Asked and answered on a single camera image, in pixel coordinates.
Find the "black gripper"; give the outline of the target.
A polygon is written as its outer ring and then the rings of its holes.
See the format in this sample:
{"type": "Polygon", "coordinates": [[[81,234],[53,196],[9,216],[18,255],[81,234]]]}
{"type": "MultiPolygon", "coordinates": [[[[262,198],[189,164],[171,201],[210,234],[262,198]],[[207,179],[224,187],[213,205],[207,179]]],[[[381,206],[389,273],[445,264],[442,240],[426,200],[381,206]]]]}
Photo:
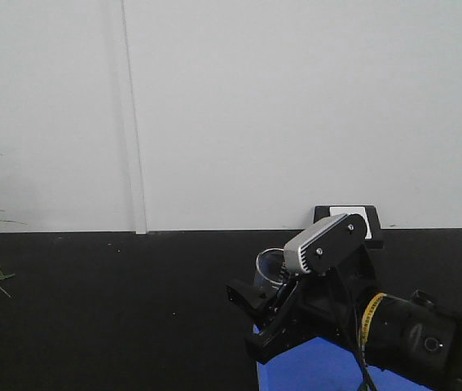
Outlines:
{"type": "Polygon", "coordinates": [[[290,274],[284,266],[279,290],[229,282],[228,300],[253,320],[253,330],[244,336],[247,355],[269,362],[317,336],[361,350],[363,312],[380,287],[370,255],[364,244],[323,274],[290,274]]]}

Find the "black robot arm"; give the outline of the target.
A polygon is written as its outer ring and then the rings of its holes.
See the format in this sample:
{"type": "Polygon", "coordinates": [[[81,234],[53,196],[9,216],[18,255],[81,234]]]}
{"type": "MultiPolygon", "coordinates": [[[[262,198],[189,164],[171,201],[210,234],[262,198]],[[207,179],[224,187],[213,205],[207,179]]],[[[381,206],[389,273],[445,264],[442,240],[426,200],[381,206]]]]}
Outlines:
{"type": "Polygon", "coordinates": [[[260,363],[322,338],[374,366],[432,390],[462,390],[462,312],[422,291],[408,300],[384,293],[364,245],[318,247],[310,272],[285,271],[275,288],[239,280],[230,302],[257,327],[245,339],[260,363]]]}

